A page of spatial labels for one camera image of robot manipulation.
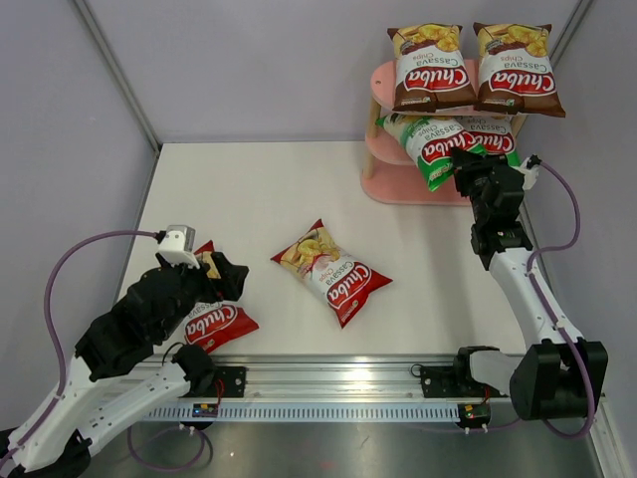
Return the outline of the small brown Chuba chips bag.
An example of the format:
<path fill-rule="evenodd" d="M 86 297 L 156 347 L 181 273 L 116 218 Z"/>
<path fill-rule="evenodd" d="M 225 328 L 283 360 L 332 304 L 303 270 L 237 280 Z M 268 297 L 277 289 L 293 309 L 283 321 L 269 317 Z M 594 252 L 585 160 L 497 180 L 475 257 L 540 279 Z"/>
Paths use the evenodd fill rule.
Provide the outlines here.
<path fill-rule="evenodd" d="M 395 57 L 396 112 L 435 113 L 478 99 L 460 51 L 462 27 L 425 23 L 389 28 Z"/>

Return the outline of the green Chuba chips bag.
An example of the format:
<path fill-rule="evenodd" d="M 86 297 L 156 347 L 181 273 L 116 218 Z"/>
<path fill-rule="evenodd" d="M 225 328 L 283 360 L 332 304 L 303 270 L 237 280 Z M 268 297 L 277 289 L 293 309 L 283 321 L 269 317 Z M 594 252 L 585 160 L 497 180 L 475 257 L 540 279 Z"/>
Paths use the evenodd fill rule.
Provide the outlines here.
<path fill-rule="evenodd" d="M 430 191 L 452 176 L 452 149 L 485 155 L 484 146 L 453 117 L 418 117 L 393 113 L 377 126 L 389 133 L 417 165 Z"/>
<path fill-rule="evenodd" d="M 460 124 L 488 154 L 504 155 L 513 167 L 521 165 L 512 122 L 506 117 L 459 117 Z"/>

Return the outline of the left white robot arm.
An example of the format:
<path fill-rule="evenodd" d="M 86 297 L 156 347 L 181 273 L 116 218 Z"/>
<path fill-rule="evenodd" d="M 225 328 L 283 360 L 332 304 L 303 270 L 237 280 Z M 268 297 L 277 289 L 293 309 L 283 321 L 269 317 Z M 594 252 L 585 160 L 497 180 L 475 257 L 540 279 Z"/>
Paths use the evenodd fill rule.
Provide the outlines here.
<path fill-rule="evenodd" d="M 210 263 L 146 271 L 112 309 L 94 319 L 48 403 L 22 426 L 1 433 L 1 460 L 13 477 L 79 477 L 101 449 L 159 404 L 207 394 L 213 359 L 185 345 L 151 377 L 106 402 L 106 393 L 168 341 L 198 303 L 238 300 L 249 269 L 216 252 Z"/>

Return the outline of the red Chuba chips bag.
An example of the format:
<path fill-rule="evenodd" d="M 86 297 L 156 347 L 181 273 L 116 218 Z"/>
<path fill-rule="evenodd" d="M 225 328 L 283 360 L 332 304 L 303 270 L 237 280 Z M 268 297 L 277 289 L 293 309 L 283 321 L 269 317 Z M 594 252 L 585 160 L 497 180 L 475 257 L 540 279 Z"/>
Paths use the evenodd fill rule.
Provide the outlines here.
<path fill-rule="evenodd" d="M 328 305 L 342 329 L 365 306 L 370 294 L 393 282 L 338 246 L 321 219 L 270 260 Z"/>
<path fill-rule="evenodd" d="M 239 301 L 197 303 L 184 319 L 183 335 L 188 345 L 196 345 L 207 354 L 259 329 Z"/>

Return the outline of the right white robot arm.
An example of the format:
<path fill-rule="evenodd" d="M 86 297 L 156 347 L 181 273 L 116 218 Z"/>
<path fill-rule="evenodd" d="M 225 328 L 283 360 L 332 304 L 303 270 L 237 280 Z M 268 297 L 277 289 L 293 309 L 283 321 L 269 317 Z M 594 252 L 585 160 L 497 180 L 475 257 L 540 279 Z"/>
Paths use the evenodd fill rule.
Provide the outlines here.
<path fill-rule="evenodd" d="M 537 264 L 544 251 L 533 246 L 520 220 L 525 193 L 546 163 L 531 156 L 512 167 L 503 155 L 458 147 L 451 160 L 456 189 L 472 206 L 474 253 L 503 291 L 528 347 L 522 358 L 489 347 L 459 350 L 454 387 L 474 394 L 487 385 L 507 395 L 522 420 L 592 423 L 608 353 L 586 340 L 559 305 Z"/>

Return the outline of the large brown Chuba chips bag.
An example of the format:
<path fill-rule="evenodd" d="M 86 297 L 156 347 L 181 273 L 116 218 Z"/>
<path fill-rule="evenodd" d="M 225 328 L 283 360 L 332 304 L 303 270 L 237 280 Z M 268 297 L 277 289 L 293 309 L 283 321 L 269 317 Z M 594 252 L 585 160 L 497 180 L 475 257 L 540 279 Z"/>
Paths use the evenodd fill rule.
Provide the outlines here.
<path fill-rule="evenodd" d="M 473 25 L 479 47 L 478 111 L 563 118 L 548 56 L 550 24 Z"/>

